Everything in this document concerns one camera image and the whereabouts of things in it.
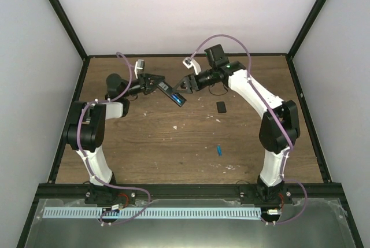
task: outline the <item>wooden tabletop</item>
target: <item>wooden tabletop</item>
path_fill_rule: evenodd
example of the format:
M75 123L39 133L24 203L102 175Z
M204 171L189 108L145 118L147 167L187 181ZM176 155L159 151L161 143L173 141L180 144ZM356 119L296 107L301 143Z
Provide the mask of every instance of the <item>wooden tabletop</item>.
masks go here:
M145 72L164 75L174 86L190 71L183 58L145 58ZM129 59L135 64L137 58ZM232 57L247 64L246 57ZM197 57L202 69L205 57ZM283 100L299 102L283 56L253 57L251 74ZM81 101L102 99L105 79L111 73L128 79L128 70L117 58L92 58L84 81ZM212 92L221 94L221 85ZM118 183L236 183L256 182L264 162L264 148L258 139L261 119L237 93L212 95L207 88L184 94L187 102L178 107L161 91L139 95L126 117L107 120L103 151ZM224 101L227 113L217 112ZM319 167L299 107L301 137L287 162L286 177L304 183L322 182ZM222 156L217 154L221 147ZM81 158L67 145L57 183L82 183L88 174Z

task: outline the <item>black metal frame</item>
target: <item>black metal frame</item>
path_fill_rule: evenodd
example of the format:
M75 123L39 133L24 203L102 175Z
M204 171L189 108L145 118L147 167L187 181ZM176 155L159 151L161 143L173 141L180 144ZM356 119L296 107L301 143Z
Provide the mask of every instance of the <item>black metal frame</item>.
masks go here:
M68 20L67 15L65 14L59 0L49 0L50 4L54 8L58 18L60 19L61 23L63 24L67 34L69 35L72 43L76 47L77 52L80 54L83 60L83 66L81 69L81 73L77 82L76 90L72 98L73 101L77 101L80 97L80 93L83 87L84 79L87 73L88 65L90 63L91 58L104 58L104 57L115 57L115 55L90 55L88 56L84 51L84 48L76 35L75 30L73 29L70 21ZM323 156L323 152L317 137L317 133L315 131L315 127L313 125L312 118L309 113L309 109L305 100L305 97L302 92L301 85L299 83L299 79L297 73L294 68L293 58L297 53L300 45L305 39L305 36L309 32L312 24L314 23L316 17L321 11L321 8L325 4L326 0L316 0L314 3L306 21L304 22L303 27L301 28L296 40L294 41L290 51L288 54L286 53L261 53L261 54L252 54L253 56L276 56L282 55L285 56L289 71L291 73L291 77L294 83L295 90L298 95L299 102L301 104L301 108L304 114L305 122L308 128L308 132L310 135L310 139L312 141L312 146L317 158L317 163L320 168L321 176L323 178L323 183L318 184L304 184L306 190L308 192L308 196L312 198L338 198L344 208L347 211L347 222L352 232L353 239L357 247L363 247L360 235L358 234L356 224L353 220L353 216L351 210L348 206L347 199L345 197L345 193L343 192L342 185L340 183L333 183L331 180L331 176L329 174L329 170L327 164L325 162L325 158ZM228 54L228 56L243 56L246 54ZM132 54L127 55L127 57L185 57L188 54ZM25 222L24 229L20 236L20 240L18 242L17 247L24 247L27 241L27 236L29 230L31 228L32 221L34 219L34 215L36 212L36 208L40 199L52 199L52 198L68 198L68 199L85 199L86 193L90 191L88 184L55 184L58 170L60 167L60 163L62 160L62 155L65 149L65 141L62 139L59 142L58 150L55 155L55 159L53 162L53 166L49 175L48 183L40 184L37 192L35 194L34 201L31 205L31 209L29 211L27 220ZM256 206L271 206L274 201L271 203L264 203L260 200L256 200L255 197L243 195L241 193L252 193L255 192L256 185L255 184L163 184L163 185L154 185L154 184L141 184L141 185L134 185L136 187L143 187L148 189L152 197L154 199L159 198L166 198L166 199L178 199L178 198L202 198L202 199L214 199L214 198L224 198L224 199L240 199L241 203L252 203ZM303 192L298 185L286 184L284 187L285 191L291 192L290 198L299 198L303 197ZM137 193L137 198L146 197L141 194ZM95 197L97 200L94 201L97 204L103 203L99 201L99 197Z

